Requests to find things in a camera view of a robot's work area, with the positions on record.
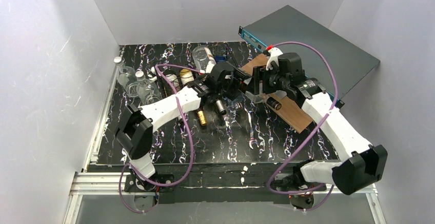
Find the clear bottle gold label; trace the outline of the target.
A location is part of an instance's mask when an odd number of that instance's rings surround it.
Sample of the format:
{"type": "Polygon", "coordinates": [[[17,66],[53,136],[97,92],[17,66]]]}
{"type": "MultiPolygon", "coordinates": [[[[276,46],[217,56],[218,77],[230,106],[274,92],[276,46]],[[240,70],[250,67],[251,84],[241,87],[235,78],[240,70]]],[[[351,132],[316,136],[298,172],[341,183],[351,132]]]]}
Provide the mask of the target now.
{"type": "Polygon", "coordinates": [[[258,94],[254,95],[248,91],[245,92],[245,95],[255,104],[264,103],[270,106],[274,110],[279,110],[282,105],[275,98],[271,97],[269,94],[258,94]]]}

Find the clear bottle dark label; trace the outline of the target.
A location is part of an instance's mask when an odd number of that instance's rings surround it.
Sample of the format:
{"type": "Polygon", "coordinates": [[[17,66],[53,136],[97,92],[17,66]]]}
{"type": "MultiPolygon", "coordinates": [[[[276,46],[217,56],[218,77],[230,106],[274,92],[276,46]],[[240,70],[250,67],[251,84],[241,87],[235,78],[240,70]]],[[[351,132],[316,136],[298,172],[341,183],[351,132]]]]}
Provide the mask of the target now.
{"type": "Polygon", "coordinates": [[[157,85],[147,79],[143,71],[137,71],[135,77],[138,83],[136,92],[143,105],[150,105],[163,99],[157,85]]]}

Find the clear bottle red label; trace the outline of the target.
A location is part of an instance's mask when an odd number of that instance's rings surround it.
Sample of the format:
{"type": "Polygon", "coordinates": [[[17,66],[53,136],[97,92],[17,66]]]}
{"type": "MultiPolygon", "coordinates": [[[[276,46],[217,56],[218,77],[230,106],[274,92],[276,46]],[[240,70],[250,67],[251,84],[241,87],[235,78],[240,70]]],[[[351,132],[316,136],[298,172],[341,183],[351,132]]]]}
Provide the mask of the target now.
{"type": "Polygon", "coordinates": [[[126,95],[133,98],[138,97],[136,71],[132,67],[126,66],[125,61],[120,56],[115,57],[113,61],[116,66],[116,80],[126,95]]]}

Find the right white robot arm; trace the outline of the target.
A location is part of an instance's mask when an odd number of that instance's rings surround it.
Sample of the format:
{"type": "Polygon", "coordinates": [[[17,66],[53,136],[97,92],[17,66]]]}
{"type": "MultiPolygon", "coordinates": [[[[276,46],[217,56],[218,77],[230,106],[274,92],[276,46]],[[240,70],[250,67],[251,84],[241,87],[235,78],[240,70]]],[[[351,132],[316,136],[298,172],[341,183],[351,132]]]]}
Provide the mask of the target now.
{"type": "Polygon", "coordinates": [[[351,195],[382,179],[388,153],[382,145],[374,146],[342,115],[326,89],[315,78],[307,78],[301,57],[294,52],[271,53],[265,66],[253,67],[254,93],[285,92],[317,126],[301,146],[322,130],[334,146],[340,162],[307,160],[293,167],[286,182],[290,190],[274,183],[274,178],[291,161],[287,158],[267,182],[270,191],[296,195],[300,186],[316,182],[336,186],[343,194],[351,195]]]}

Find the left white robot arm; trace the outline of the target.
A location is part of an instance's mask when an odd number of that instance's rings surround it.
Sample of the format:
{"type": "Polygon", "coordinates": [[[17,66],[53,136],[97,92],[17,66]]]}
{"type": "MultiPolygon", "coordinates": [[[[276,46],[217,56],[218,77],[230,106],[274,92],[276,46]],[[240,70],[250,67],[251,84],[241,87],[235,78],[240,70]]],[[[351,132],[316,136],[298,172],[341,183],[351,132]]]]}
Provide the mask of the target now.
{"type": "Polygon", "coordinates": [[[185,113],[221,97],[236,98],[246,91],[250,79],[251,75],[240,68],[219,62],[189,81],[179,92],[149,105],[128,105],[121,115],[115,138],[127,152],[129,167],[137,178],[155,186],[168,187],[169,184],[151,179],[156,173],[150,156],[154,132],[177,117],[181,117],[187,127],[185,113]]]}

